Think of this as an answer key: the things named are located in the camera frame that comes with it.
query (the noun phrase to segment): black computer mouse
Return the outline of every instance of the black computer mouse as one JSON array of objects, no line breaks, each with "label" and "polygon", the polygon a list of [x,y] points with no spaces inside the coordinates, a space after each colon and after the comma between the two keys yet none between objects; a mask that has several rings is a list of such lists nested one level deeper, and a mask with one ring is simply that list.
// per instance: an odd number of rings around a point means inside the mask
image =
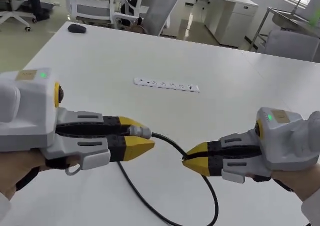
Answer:
[{"label": "black computer mouse", "polygon": [[87,29],[83,26],[77,25],[77,24],[71,24],[68,27],[68,31],[72,33],[86,33]]}]

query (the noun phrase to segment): desk drawer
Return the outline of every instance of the desk drawer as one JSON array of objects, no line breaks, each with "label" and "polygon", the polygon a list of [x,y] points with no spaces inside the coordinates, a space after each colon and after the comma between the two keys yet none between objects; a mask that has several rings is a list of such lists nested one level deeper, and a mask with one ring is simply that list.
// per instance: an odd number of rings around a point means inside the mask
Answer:
[{"label": "desk drawer", "polygon": [[257,7],[236,3],[232,12],[248,16],[254,16]]}]

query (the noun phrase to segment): black cable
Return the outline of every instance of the black cable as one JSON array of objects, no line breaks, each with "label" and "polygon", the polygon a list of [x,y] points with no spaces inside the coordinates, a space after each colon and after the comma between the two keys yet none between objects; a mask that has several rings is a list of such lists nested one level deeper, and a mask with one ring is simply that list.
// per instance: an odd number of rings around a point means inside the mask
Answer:
[{"label": "black cable", "polygon": [[[169,143],[170,145],[172,145],[182,156],[183,158],[188,158],[187,153],[180,148],[174,141],[172,141],[171,139],[158,134],[158,133],[152,133],[152,137],[154,138],[158,138],[160,140],[163,140],[167,143]],[[135,187],[135,185],[132,183],[132,181],[130,180],[128,174],[126,173],[124,167],[122,166],[122,164],[120,162],[117,162],[118,166],[120,167],[121,172],[123,173],[124,177],[126,178],[127,182],[129,183],[130,187],[133,189],[133,191],[135,192],[135,194],[138,196],[138,198],[141,200],[141,202],[154,214],[156,215],[158,218],[160,218],[162,221],[173,225],[173,226],[182,226],[181,224],[175,223],[169,219],[167,219],[166,217],[164,217],[161,213],[159,213],[157,210],[155,210],[145,199],[144,197],[141,195],[141,193],[137,190],[137,188]],[[219,205],[218,205],[218,199],[216,196],[216,193],[211,185],[211,183],[209,182],[209,180],[207,179],[207,177],[202,176],[202,178],[204,179],[205,183],[207,184],[212,196],[213,196],[213,200],[214,200],[214,216],[212,221],[207,225],[207,226],[212,226],[215,224],[215,222],[218,219],[218,214],[219,214]]]}]

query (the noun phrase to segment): cable connector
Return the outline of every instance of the cable connector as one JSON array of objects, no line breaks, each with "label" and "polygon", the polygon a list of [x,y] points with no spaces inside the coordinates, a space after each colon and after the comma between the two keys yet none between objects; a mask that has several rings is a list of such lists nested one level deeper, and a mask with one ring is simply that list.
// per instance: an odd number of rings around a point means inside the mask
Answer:
[{"label": "cable connector", "polygon": [[131,125],[129,127],[129,134],[130,136],[137,136],[145,139],[150,139],[152,132],[147,127],[139,127],[139,126]]}]

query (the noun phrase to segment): white power strip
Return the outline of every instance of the white power strip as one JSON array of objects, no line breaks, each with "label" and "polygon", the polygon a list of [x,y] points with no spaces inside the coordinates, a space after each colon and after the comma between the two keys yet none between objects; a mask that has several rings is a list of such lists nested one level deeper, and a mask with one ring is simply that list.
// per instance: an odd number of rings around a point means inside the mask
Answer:
[{"label": "white power strip", "polygon": [[147,87],[160,87],[188,92],[200,92],[200,89],[197,85],[186,84],[186,83],[177,83],[177,82],[168,82],[162,80],[151,80],[143,78],[135,78],[133,81],[136,85],[147,86]]}]

